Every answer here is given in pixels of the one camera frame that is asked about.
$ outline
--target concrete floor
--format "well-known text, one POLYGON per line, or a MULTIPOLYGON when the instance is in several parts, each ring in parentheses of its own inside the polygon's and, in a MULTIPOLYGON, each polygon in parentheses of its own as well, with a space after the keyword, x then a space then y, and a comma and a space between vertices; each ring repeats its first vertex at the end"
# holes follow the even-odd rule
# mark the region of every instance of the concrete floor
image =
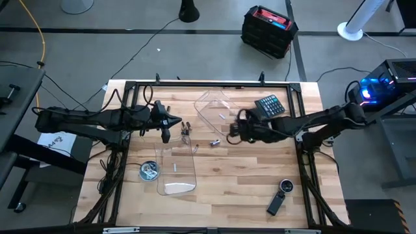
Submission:
MULTIPOLYGON (((300 31, 335 32, 336 26, 347 21, 361 0, 292 0, 294 18, 300 31)), ((176 21, 167 29, 240 30, 243 15, 254 5, 264 5, 287 14, 285 0, 195 0, 201 18, 194 23, 176 21)), ((27 1, 39 25, 45 28, 89 29, 160 29, 177 17, 180 0, 102 0, 84 14, 67 15, 59 1, 27 1)), ((365 26, 366 31, 398 32, 395 17, 382 7, 365 26)), ((12 1, 0 13, 0 26, 33 27, 30 18, 12 1)), ((45 70, 65 90, 78 100, 88 97, 105 84, 147 41, 149 34, 45 34, 47 55, 45 70)), ((416 38, 377 37, 385 44, 416 57, 416 38)), ((373 70, 385 59, 401 58, 392 49, 364 38, 347 42, 338 36, 299 36, 300 53, 307 81, 316 81, 327 70, 353 66, 373 70)), ((41 41, 37 33, 0 32, 0 60, 36 65, 40 58, 41 41)), ((288 80, 299 81, 296 56, 288 80)), ((265 71, 268 81, 282 81, 289 66, 289 56, 270 60, 244 45, 239 35, 232 34, 160 34, 142 50, 139 56, 116 79, 151 79, 159 73, 162 79, 257 80, 265 71)), ((327 74, 319 82, 324 107, 343 103, 343 94, 350 81, 365 74, 343 70, 327 74)), ((43 85, 69 108, 75 103, 45 80, 43 85)), ((45 90, 40 89, 42 107, 58 105, 45 90)), ((89 109, 101 106, 103 92, 89 104, 89 109)), ((28 112, 18 128, 18 134, 37 141, 34 115, 28 112)), ((391 157, 380 138, 377 126, 364 131, 346 131, 336 139, 335 157, 345 199, 388 199, 399 201, 411 231, 416 232, 416 187, 382 190, 380 184, 394 180, 391 157)), ((88 149, 77 151, 88 155, 88 149)), ((74 174, 57 174, 67 185, 29 183, 23 201, 28 208, 21 214, 7 210, 7 203, 20 180, 21 171, 13 169, 4 189, 0 191, 1 229, 29 228, 67 224, 76 204, 82 178, 74 174)))

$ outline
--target wooden table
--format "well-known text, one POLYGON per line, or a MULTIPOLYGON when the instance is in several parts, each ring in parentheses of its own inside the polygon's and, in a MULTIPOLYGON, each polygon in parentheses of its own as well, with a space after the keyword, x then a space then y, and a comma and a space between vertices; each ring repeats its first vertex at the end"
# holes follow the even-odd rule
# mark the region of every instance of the wooden table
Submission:
MULTIPOLYGON (((112 91, 124 89, 124 80, 111 80, 104 103, 112 91)), ((317 83, 300 83, 307 114, 322 110, 317 83)), ((161 196, 156 191, 156 182, 144 182, 138 176, 139 166, 126 166, 123 180, 117 226, 173 226, 173 227, 221 227, 221 228, 306 228, 307 220, 294 140, 289 138, 274 144, 243 142, 232 146, 222 141, 218 147, 209 142, 217 139, 197 115, 194 102, 211 88, 207 87, 154 87, 153 100, 161 100, 170 113, 189 121, 193 130, 190 134, 194 147, 196 180, 195 190, 176 196, 161 196), (267 215, 272 197, 278 191, 278 183, 290 179, 294 190, 287 195, 276 216, 267 215)), ((242 90, 221 89, 225 95, 241 108, 254 107, 254 101, 275 94, 288 112, 287 93, 284 88, 245 88, 242 90)), ((139 103, 143 104, 140 91, 139 103)), ((120 107, 114 98, 109 109, 120 107)), ((180 136, 180 124, 173 126, 171 139, 180 136)), ((160 142, 161 132, 150 131, 144 137, 132 134, 127 163, 143 163, 155 160, 153 142, 160 142)), ((98 145, 91 154, 102 151, 98 145)), ((331 148, 322 147, 333 155, 331 148)), ((110 152, 92 159, 88 163, 74 221, 82 219, 94 206, 100 195, 98 181, 105 175, 99 165, 110 152)), ((316 154, 316 166, 322 196, 337 216, 349 224, 343 192, 336 165, 323 155, 316 154)), ((318 222, 317 207, 313 196, 311 203, 314 218, 318 222)))

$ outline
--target calculator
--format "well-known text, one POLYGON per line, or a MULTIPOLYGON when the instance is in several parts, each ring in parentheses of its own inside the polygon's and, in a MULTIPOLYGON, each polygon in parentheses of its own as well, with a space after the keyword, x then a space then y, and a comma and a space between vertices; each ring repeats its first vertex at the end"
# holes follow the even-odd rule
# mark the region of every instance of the calculator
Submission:
POLYGON ((275 95, 270 95, 263 99, 254 101, 258 109, 262 110, 267 118, 273 118, 285 112, 285 108, 275 95))

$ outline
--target blue light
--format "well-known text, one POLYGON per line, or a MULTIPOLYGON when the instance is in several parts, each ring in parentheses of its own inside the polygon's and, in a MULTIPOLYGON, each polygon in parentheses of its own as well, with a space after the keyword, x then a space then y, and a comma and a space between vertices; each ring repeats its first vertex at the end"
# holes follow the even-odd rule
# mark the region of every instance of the blue light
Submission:
POLYGON ((363 89, 361 93, 363 94, 364 98, 371 98, 371 95, 369 94, 369 91, 367 89, 363 89))

